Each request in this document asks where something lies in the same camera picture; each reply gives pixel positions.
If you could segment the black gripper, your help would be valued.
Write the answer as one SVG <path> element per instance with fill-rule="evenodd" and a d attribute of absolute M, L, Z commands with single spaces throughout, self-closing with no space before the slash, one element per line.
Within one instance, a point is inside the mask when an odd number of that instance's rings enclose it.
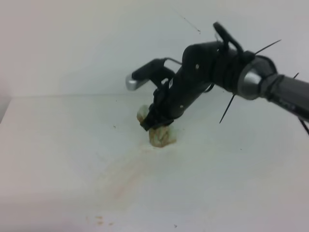
<path fill-rule="evenodd" d="M 219 58 L 229 51 L 223 42 L 197 43 L 183 52 L 182 65 L 170 83 L 157 93 L 150 111 L 141 112 L 145 131 L 169 126 L 206 90 Z"/>

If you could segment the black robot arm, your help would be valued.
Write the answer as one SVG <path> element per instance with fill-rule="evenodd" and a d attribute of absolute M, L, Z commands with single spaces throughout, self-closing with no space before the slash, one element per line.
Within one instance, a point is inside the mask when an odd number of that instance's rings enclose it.
<path fill-rule="evenodd" d="M 265 56 L 211 42 L 185 49 L 180 69 L 155 91 L 149 113 L 140 125 L 146 131 L 170 125 L 210 85 L 246 100 L 264 98 L 302 121 L 309 120 L 308 83 L 279 74 Z"/>

